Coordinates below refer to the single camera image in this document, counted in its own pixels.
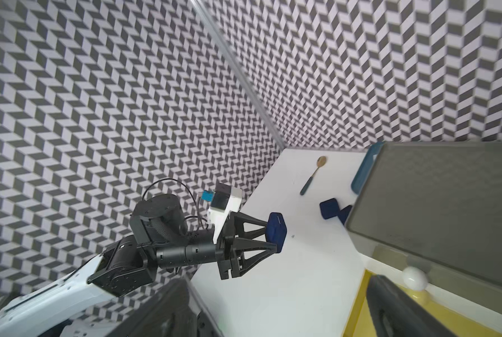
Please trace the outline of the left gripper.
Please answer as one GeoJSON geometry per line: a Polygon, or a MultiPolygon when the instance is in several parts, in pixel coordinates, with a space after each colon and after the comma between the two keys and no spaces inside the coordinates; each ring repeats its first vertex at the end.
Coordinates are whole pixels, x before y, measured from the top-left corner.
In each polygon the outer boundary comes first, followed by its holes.
{"type": "Polygon", "coordinates": [[[242,212],[230,213],[216,245],[221,280],[244,276],[260,262],[277,253],[275,244],[253,240],[266,234],[266,226],[266,221],[242,212]]]}

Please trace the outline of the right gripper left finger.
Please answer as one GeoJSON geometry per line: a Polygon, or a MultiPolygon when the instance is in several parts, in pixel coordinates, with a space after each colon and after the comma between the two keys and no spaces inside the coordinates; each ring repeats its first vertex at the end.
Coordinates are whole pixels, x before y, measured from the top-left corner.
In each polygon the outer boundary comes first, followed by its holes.
{"type": "Polygon", "coordinates": [[[163,286],[116,327],[117,336],[190,336],[192,311],[186,281],[163,286]]]}

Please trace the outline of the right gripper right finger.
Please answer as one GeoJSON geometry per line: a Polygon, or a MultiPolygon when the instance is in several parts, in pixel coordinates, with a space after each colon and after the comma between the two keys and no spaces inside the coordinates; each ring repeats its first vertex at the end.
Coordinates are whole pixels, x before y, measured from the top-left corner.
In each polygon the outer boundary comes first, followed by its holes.
{"type": "Polygon", "coordinates": [[[454,335],[384,275],[370,278],[366,299],[378,336],[454,335]]]}

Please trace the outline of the navy brooch box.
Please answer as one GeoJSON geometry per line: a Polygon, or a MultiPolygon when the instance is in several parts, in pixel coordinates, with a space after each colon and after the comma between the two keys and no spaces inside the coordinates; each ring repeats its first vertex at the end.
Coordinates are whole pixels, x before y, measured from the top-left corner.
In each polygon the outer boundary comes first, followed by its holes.
{"type": "Polygon", "coordinates": [[[341,209],[337,215],[339,221],[342,223],[342,225],[346,225],[347,219],[349,217],[349,214],[351,213],[353,209],[352,205],[348,205],[345,208],[341,209]]]}
{"type": "Polygon", "coordinates": [[[339,208],[339,203],[336,198],[331,198],[321,202],[319,204],[321,216],[323,219],[328,220],[331,218],[336,218],[341,212],[339,208]]]}
{"type": "Polygon", "coordinates": [[[280,254],[287,235],[287,226],[281,213],[272,212],[265,228],[265,238],[268,243],[276,245],[276,253],[280,254]]]}

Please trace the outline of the three-drawer storage cabinet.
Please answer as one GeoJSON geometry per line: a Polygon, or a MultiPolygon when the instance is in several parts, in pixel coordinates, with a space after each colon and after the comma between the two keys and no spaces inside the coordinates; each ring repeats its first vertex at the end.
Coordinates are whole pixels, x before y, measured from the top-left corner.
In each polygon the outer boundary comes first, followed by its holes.
{"type": "Polygon", "coordinates": [[[502,143],[384,143],[346,222],[373,272],[422,271],[443,306],[502,333],[502,143]]]}

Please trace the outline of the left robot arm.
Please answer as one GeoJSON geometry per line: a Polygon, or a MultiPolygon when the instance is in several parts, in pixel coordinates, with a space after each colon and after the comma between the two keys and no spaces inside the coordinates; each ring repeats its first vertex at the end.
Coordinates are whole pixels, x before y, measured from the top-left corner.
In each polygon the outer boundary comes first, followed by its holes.
{"type": "Polygon", "coordinates": [[[221,279],[242,277],[281,252],[287,227],[280,213],[268,221],[231,211],[221,233],[190,231],[180,200],[158,195],[140,201],[132,234],[61,279],[0,309],[0,336],[40,336],[90,306],[151,284],[158,270],[216,263],[221,279]]]}

